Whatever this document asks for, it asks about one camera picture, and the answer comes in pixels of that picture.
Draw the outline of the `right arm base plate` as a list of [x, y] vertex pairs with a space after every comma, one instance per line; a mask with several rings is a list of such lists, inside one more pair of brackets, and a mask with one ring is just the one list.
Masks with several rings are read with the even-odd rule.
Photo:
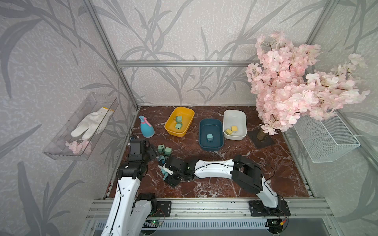
[[251, 216], [255, 217], [273, 217], [273, 216], [291, 216], [288, 204], [286, 201], [279, 199], [277, 208], [270, 208], [265, 206], [260, 200], [252, 200], [248, 202]]

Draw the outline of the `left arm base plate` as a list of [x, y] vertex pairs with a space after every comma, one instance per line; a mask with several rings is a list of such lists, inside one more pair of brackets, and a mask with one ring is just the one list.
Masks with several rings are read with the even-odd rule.
[[171, 201], [161, 201], [157, 200], [154, 193], [142, 193], [139, 194], [136, 201], [147, 200], [151, 205], [151, 212], [149, 217], [170, 217], [172, 210]]

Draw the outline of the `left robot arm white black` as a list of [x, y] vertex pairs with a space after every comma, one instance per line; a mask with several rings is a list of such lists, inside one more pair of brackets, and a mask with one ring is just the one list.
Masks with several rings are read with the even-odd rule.
[[137, 195], [148, 162], [156, 158], [157, 149], [146, 139], [130, 141], [128, 162], [117, 171], [117, 189], [103, 236], [138, 236], [143, 225], [158, 209], [154, 193]]

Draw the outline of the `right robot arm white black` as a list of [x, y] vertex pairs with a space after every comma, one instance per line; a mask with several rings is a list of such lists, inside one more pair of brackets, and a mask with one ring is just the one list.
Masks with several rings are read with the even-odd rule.
[[163, 180], [171, 187], [176, 187], [183, 180], [189, 182], [195, 178], [230, 179], [241, 189], [259, 197], [258, 200], [249, 201], [251, 216], [291, 216], [287, 202], [267, 183], [262, 168], [244, 156], [237, 155], [227, 161], [197, 160], [187, 163], [179, 158], [161, 155], [158, 166], [163, 173]]

